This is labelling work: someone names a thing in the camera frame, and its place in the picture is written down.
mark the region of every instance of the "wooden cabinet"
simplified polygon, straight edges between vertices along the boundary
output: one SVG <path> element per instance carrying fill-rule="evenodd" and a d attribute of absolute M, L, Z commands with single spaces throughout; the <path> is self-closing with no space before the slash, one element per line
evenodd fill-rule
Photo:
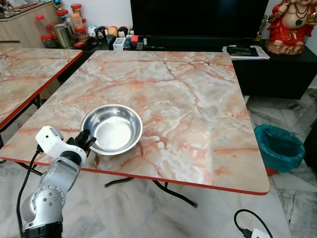
<path fill-rule="evenodd" d="M 52 2 L 42 3 L 32 9 L 0 19 L 0 47 L 45 48 L 35 25 L 35 16 L 44 15 L 51 23 L 59 23 Z"/>

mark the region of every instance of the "stainless steel bowl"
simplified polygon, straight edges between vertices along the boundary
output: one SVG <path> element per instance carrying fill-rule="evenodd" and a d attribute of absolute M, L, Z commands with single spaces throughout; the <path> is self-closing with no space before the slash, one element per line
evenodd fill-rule
<path fill-rule="evenodd" d="M 80 130 L 89 129 L 97 140 L 90 147 L 102 155 L 118 155 L 130 150 L 141 138 L 143 125 L 131 108 L 109 104 L 88 113 Z"/>

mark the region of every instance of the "television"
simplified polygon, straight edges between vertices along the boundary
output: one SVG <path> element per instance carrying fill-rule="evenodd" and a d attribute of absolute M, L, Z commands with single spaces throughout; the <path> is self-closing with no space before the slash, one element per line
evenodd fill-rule
<path fill-rule="evenodd" d="M 255 39 L 268 0 L 131 0 L 135 35 Z"/>

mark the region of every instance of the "tile floor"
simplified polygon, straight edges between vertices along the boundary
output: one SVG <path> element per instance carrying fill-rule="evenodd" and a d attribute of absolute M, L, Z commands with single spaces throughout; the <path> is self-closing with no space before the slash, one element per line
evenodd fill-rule
<path fill-rule="evenodd" d="M 247 106 L 255 126 L 273 124 L 304 141 L 317 118 L 314 93 L 308 91 L 301 100 L 251 97 Z M 35 110 L 29 108 L 1 134 L 4 142 Z M 25 174 L 26 170 L 13 162 L 0 165 L 0 237 L 18 237 L 15 205 Z M 304 162 L 290 173 L 270 178 L 271 190 L 266 196 L 169 184 L 170 189 L 197 202 L 196 209 L 148 180 L 134 179 L 104 188 L 105 183 L 119 178 L 80 173 L 63 210 L 64 238 L 239 238 L 233 215 L 241 208 L 260 215 L 274 238 L 317 237 L 317 173 Z M 30 176 L 24 198 L 39 180 Z M 240 214 L 238 223 L 264 230 L 249 214 Z"/>

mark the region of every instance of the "ganesha statue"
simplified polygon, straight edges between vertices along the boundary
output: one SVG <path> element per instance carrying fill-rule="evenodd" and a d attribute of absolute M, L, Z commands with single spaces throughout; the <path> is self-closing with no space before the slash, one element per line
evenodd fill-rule
<path fill-rule="evenodd" d="M 275 54 L 295 55 L 305 48 L 304 36 L 312 36 L 317 25 L 317 0 L 283 0 L 273 8 L 268 51 Z"/>

